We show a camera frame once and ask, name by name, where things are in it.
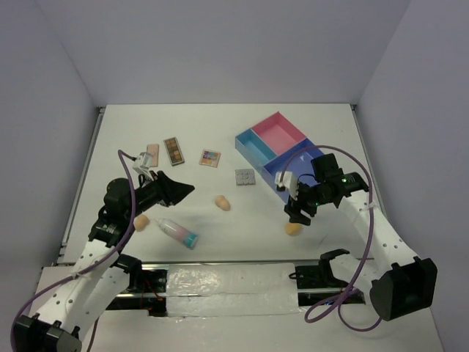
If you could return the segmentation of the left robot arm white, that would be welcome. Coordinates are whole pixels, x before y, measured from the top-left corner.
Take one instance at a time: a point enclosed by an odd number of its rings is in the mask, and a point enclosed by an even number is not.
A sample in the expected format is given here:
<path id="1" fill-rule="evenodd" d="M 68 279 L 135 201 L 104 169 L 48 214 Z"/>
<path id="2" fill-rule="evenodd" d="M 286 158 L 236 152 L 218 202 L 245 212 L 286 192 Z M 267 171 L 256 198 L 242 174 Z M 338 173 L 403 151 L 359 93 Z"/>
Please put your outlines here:
<path id="1" fill-rule="evenodd" d="M 123 290 L 141 288 L 141 261 L 122 250 L 135 231 L 134 218 L 154 205 L 177 205 L 194 186 L 151 172 L 134 188 L 127 178 L 106 187 L 104 205 L 79 259 L 64 279 L 43 289 L 53 295 L 31 315 L 18 313 L 12 325 L 14 351 L 80 351 L 83 340 Z"/>

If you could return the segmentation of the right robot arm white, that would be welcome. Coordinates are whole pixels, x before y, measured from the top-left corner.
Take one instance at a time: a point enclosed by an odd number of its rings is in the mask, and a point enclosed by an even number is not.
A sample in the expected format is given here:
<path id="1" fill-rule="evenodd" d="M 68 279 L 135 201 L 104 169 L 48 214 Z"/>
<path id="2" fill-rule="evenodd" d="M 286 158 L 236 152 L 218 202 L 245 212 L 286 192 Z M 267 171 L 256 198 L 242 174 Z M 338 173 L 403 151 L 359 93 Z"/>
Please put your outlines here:
<path id="1" fill-rule="evenodd" d="M 284 206 L 292 223 L 309 226 L 321 205 L 334 205 L 350 221 L 365 243 L 361 259 L 346 249 L 321 255 L 321 283 L 334 287 L 344 284 L 333 300 L 340 307 L 350 294 L 361 291 L 378 314 L 390 321 L 432 305 L 437 266 L 421 259 L 397 234 L 372 199 L 372 184 L 357 172 L 344 173 L 333 154 L 311 160 L 316 183 L 300 182 L 293 172 L 283 169 L 276 174 L 279 191 L 288 191 Z"/>

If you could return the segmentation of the clear silver pan palette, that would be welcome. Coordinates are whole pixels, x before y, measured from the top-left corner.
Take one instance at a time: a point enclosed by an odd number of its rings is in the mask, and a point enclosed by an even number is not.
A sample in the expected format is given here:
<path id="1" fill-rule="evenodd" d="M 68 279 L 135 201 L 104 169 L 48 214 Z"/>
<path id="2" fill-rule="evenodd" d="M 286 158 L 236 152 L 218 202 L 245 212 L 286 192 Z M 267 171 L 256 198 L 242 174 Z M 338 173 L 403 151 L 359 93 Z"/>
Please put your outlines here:
<path id="1" fill-rule="evenodd" d="M 237 186 L 253 186 L 256 184 L 255 172 L 253 169 L 236 169 L 235 183 Z"/>

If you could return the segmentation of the beige makeup sponge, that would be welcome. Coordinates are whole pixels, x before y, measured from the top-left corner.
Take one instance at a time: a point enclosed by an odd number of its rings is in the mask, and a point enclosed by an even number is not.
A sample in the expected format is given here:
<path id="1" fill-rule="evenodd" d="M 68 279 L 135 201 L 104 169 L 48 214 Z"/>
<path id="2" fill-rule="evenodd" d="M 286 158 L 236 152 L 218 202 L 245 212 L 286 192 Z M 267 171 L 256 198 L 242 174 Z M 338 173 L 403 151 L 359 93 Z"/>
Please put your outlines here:
<path id="1" fill-rule="evenodd" d="M 146 215 L 141 214 L 134 218 L 133 226 L 136 232 L 141 232 L 149 225 L 149 223 L 149 218 Z"/>
<path id="2" fill-rule="evenodd" d="M 290 236 L 298 235 L 302 229 L 302 225 L 298 223 L 287 223 L 284 226 L 285 233 Z"/>
<path id="3" fill-rule="evenodd" d="M 223 211 L 230 211 L 231 205 L 227 198 L 223 195 L 219 195 L 215 198 L 215 205 Z"/>

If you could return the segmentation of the pink teal spray bottle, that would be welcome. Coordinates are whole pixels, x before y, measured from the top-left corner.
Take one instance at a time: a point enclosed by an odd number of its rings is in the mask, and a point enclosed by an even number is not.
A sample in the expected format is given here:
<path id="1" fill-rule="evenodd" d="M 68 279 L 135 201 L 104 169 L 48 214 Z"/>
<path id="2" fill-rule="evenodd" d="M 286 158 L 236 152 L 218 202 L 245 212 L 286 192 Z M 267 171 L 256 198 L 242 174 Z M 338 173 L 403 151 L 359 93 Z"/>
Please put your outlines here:
<path id="1" fill-rule="evenodd" d="M 170 238 L 181 243 L 187 249 L 194 249 L 199 236 L 169 219 L 156 219 L 157 226 Z"/>

